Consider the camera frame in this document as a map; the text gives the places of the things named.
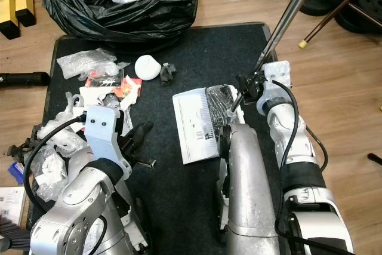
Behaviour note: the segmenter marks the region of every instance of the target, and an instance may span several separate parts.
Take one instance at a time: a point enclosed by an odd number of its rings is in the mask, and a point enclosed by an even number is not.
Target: white round object
[[[161,71],[161,64],[159,64],[152,56],[143,55],[138,58],[135,63],[135,74],[144,80],[152,80],[157,77]]]

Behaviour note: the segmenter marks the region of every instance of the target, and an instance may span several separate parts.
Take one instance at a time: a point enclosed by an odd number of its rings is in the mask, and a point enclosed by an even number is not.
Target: blue object
[[[8,168],[8,171],[10,172],[10,174],[13,175],[13,177],[16,179],[19,185],[22,185],[24,183],[23,170],[24,166],[19,162],[14,162]]]

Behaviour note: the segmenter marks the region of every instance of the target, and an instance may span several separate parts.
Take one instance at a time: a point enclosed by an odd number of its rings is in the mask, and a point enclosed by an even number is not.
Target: barcode
[[[203,132],[202,131],[197,131],[196,132],[196,139],[197,140],[203,139]]]

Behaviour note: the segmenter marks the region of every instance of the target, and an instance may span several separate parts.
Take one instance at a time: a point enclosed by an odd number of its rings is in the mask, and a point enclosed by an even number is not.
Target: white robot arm
[[[144,132],[137,129],[129,133],[120,148],[117,140],[122,123],[123,113],[117,109],[89,108],[85,136],[91,149],[72,157],[72,162],[80,162],[79,167],[72,169],[78,175],[69,175],[73,181],[33,226],[32,254],[83,254],[89,229],[98,218],[103,222],[103,231],[88,254],[136,254],[148,247],[147,235],[124,180],[131,174],[131,164],[138,162],[133,157],[134,132],[144,137],[152,123]],[[152,162],[144,164],[154,166]]]
[[[275,142],[281,204],[286,206],[287,215],[281,218],[281,208],[276,216],[273,212],[255,131],[244,124],[223,127],[218,143],[222,160],[216,201],[218,229],[227,235],[228,254],[279,254],[276,235],[264,232],[270,227],[288,240],[293,255],[351,254],[352,240],[333,194],[325,186],[302,117],[298,116],[295,126],[298,113],[295,114],[287,89],[291,86],[289,63],[268,63],[262,70],[254,81],[263,86],[257,110],[267,117]],[[295,136],[289,149],[292,134]],[[279,222],[284,223],[285,232],[280,230]]]

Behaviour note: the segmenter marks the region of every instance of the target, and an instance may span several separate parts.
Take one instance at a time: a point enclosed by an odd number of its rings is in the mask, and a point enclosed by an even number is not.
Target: rubber tip
[[[306,46],[306,44],[308,44],[308,42],[306,42],[305,40],[302,40],[302,41],[299,43],[298,46],[299,46],[301,49],[304,49],[305,46]]]

